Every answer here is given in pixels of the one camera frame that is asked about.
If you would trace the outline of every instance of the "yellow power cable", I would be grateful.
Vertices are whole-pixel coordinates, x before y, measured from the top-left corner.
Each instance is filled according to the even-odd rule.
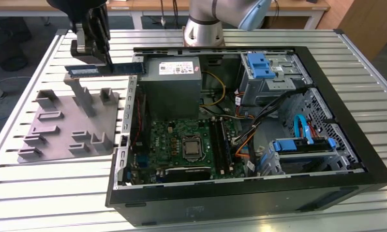
[[[209,104],[203,104],[203,105],[200,105],[200,107],[216,105],[221,100],[224,100],[224,98],[225,98],[225,91],[227,91],[225,90],[225,85],[221,82],[221,80],[219,79],[219,77],[213,73],[209,73],[208,71],[203,71],[203,73],[209,74],[220,82],[223,91],[221,91],[221,97],[220,97],[220,99],[216,102],[209,103]]]

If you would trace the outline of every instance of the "label sticker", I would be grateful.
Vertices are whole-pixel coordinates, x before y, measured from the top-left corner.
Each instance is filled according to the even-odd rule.
[[[240,97],[235,97],[235,105],[240,106]]]
[[[193,62],[161,62],[159,75],[193,74]]]
[[[129,9],[128,6],[112,6],[111,8],[112,8],[112,10],[128,10]]]
[[[99,73],[97,69],[73,69],[72,74],[96,74]]]
[[[282,66],[271,67],[271,70],[279,72],[279,71],[283,71],[283,68]]]
[[[251,171],[253,172],[253,170],[255,170],[255,165],[253,165],[253,163],[248,160],[248,162],[247,162],[247,167],[251,169]]]

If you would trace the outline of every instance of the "metal slotted table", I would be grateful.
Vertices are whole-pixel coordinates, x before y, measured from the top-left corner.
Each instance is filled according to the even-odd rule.
[[[227,46],[307,46],[347,108],[387,166],[387,82],[344,35],[331,30],[225,30]],[[0,231],[34,229],[117,231],[133,229],[104,206],[112,156],[17,163],[17,149],[28,133],[40,89],[72,95],[64,84],[64,65],[75,34],[60,33],[0,134]],[[181,46],[180,30],[115,30],[113,62],[131,62],[133,47]],[[112,87],[123,108],[128,76],[83,79],[91,93]],[[120,131],[121,122],[116,122]],[[387,187],[360,194],[326,211],[207,221],[161,227],[164,231],[372,231],[387,230]]]

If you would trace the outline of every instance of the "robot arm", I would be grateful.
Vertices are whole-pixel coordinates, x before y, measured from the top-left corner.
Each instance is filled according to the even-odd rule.
[[[189,20],[184,30],[188,46],[220,46],[221,23],[255,30],[267,14],[271,0],[191,0]]]
[[[113,71],[109,55],[109,23],[107,0],[46,0],[67,13],[77,40],[72,40],[72,56],[88,64],[104,63]],[[188,46],[223,44],[221,21],[244,30],[256,29],[271,0],[191,0],[189,20],[184,31]]]
[[[109,23],[105,0],[46,0],[67,13],[77,40],[72,40],[72,56],[88,64],[104,63],[112,70],[109,55]]]

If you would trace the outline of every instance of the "cpu socket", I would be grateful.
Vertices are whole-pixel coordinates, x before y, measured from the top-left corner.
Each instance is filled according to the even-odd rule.
[[[189,162],[201,158],[201,139],[199,135],[181,136],[181,155]]]

